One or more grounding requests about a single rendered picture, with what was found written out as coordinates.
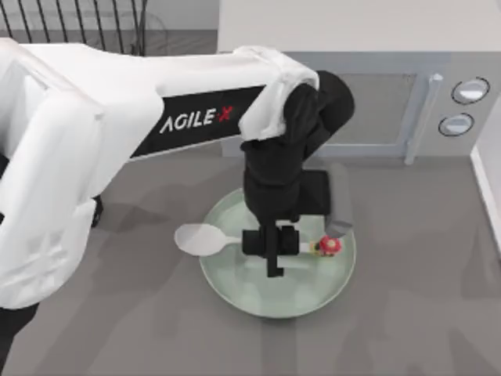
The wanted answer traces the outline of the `white spoon with red mushroom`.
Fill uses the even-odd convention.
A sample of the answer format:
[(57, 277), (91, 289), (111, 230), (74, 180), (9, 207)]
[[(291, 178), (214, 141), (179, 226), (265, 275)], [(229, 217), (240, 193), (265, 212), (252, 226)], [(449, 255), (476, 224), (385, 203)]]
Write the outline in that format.
[[(343, 245), (338, 238), (323, 236), (319, 240), (301, 241), (296, 230), (283, 231), (283, 251), (281, 256), (301, 254), (316, 257), (334, 257)], [(264, 236), (259, 230), (244, 230), (239, 237), (226, 235), (217, 226), (208, 223), (187, 223), (181, 225), (174, 235), (177, 247), (189, 255), (208, 257), (221, 252), (226, 246), (238, 244), (245, 255), (266, 256)]]

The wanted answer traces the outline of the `pale green round plate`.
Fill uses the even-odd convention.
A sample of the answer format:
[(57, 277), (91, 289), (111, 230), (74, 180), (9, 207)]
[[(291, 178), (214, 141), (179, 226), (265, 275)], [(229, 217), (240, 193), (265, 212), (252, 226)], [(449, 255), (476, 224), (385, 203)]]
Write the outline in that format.
[[(229, 236), (258, 229), (241, 188), (220, 199), (204, 222)], [(295, 227), (301, 240), (319, 240), (323, 218), (305, 216)], [(272, 319), (299, 317), (328, 305), (348, 286), (357, 261), (355, 232), (350, 230), (341, 238), (341, 251), (334, 257), (301, 254), (278, 261), (283, 277), (269, 278), (265, 259), (246, 256), (239, 244), (230, 244), (216, 255), (201, 258), (200, 268), (215, 293), (236, 309)]]

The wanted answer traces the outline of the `grey microwave door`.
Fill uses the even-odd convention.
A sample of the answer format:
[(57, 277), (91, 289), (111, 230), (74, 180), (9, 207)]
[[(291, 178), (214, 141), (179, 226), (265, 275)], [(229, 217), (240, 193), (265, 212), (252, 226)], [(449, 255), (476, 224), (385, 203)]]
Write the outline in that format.
[(401, 130), (413, 100), (414, 74), (342, 74), (355, 113), (317, 154), (323, 157), (386, 157), (401, 153)]

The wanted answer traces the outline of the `pale microwave oven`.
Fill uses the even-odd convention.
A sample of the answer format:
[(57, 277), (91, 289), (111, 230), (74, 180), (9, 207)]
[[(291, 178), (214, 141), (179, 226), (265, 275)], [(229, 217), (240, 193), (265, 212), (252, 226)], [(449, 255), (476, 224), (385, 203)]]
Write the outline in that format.
[(353, 118), (319, 157), (462, 157), (501, 92), (501, 52), (290, 52), (339, 75)]

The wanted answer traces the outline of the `small round microwave knob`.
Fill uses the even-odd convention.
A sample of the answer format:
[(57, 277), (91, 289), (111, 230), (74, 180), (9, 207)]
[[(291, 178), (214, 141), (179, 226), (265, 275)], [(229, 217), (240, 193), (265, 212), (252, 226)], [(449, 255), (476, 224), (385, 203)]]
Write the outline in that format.
[(466, 113), (443, 118), (438, 131), (445, 137), (458, 137), (467, 134), (474, 126), (474, 118)]

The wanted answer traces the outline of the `large round microwave knob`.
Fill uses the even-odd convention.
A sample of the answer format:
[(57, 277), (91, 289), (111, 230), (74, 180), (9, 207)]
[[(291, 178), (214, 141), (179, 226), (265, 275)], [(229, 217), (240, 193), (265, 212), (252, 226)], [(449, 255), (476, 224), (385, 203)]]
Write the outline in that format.
[(469, 105), (482, 100), (490, 91), (489, 82), (480, 77), (458, 82), (453, 90), (452, 99), (461, 105)]

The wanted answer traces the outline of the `black metal railing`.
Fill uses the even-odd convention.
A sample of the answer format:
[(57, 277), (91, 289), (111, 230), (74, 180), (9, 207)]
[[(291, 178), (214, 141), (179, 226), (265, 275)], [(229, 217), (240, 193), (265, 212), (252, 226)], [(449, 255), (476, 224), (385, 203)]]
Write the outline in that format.
[(149, 0), (0, 0), (0, 38), (145, 56)]

